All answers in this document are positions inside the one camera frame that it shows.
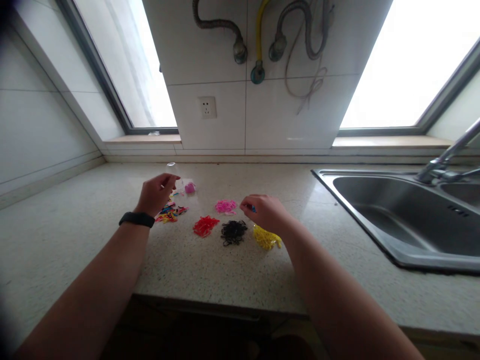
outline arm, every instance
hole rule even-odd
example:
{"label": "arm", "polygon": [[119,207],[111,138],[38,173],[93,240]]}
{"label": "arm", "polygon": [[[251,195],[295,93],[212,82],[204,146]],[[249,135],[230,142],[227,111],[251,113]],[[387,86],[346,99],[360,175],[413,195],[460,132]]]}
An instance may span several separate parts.
{"label": "arm", "polygon": [[250,195],[240,208],[281,237],[311,321],[333,359],[423,359],[373,298],[277,198]]}
{"label": "arm", "polygon": [[[175,188],[175,175],[143,183],[134,212],[154,217]],[[16,359],[95,359],[120,319],[140,273],[150,229],[123,222],[105,247],[33,329]]]}

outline window frame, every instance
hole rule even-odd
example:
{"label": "window frame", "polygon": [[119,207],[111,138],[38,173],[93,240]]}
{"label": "window frame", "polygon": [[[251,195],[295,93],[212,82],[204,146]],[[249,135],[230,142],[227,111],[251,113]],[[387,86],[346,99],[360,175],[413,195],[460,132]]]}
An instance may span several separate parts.
{"label": "window frame", "polygon": [[452,102],[480,70],[480,38],[427,106],[414,126],[340,128],[339,137],[426,135]]}
{"label": "window frame", "polygon": [[56,0],[126,135],[178,134],[178,127],[134,127],[74,0]]}

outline window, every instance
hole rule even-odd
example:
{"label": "window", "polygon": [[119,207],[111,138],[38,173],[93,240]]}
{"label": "window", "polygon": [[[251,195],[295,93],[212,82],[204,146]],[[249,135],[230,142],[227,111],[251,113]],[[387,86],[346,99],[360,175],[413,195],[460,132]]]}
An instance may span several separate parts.
{"label": "window", "polygon": [[59,0],[127,134],[177,133],[142,0]]}
{"label": "window", "polygon": [[339,135],[425,133],[478,70],[479,12],[478,0],[393,0]]}

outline rubber band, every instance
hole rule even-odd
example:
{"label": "rubber band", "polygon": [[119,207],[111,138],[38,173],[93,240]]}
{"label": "rubber band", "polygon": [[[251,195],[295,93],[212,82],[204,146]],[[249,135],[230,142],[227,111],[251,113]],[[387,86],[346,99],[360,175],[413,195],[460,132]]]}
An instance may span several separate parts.
{"label": "rubber band", "polygon": [[197,187],[193,182],[189,182],[187,185],[185,185],[185,192],[187,194],[193,194],[195,191],[197,191]]}
{"label": "rubber band", "polygon": [[195,225],[193,226],[193,232],[200,236],[201,238],[206,238],[208,235],[212,233],[212,229],[220,222],[220,220],[206,216],[201,217]]}
{"label": "rubber band", "polygon": [[278,235],[262,229],[257,224],[253,226],[253,237],[255,238],[256,243],[265,250],[270,250],[275,244],[277,244],[279,248],[282,247],[282,239]]}
{"label": "rubber band", "polygon": [[245,221],[234,221],[230,220],[226,224],[222,224],[223,229],[221,230],[221,238],[225,239],[223,242],[223,246],[228,245],[240,245],[240,242],[243,240],[242,236],[245,234],[245,230],[247,230],[247,225]]}
{"label": "rubber band", "polygon": [[237,203],[233,200],[218,200],[215,205],[215,210],[217,213],[225,213],[225,215],[237,215],[235,211],[233,211],[237,207]]}
{"label": "rubber band", "polygon": [[188,209],[188,207],[183,206],[178,206],[175,208],[175,203],[173,201],[169,201],[155,217],[155,222],[163,222],[164,224],[168,222],[176,223],[178,221],[177,217],[186,213]]}

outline hand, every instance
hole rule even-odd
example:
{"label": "hand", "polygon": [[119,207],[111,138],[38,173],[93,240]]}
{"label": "hand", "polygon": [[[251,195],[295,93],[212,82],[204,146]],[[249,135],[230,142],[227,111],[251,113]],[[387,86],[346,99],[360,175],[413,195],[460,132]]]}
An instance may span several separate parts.
{"label": "hand", "polygon": [[273,196],[249,195],[241,202],[240,209],[255,224],[277,235],[295,220],[280,200]]}
{"label": "hand", "polygon": [[157,215],[169,201],[172,190],[176,189],[175,181],[179,176],[163,173],[143,183],[140,199],[134,213],[147,213],[151,217]]}

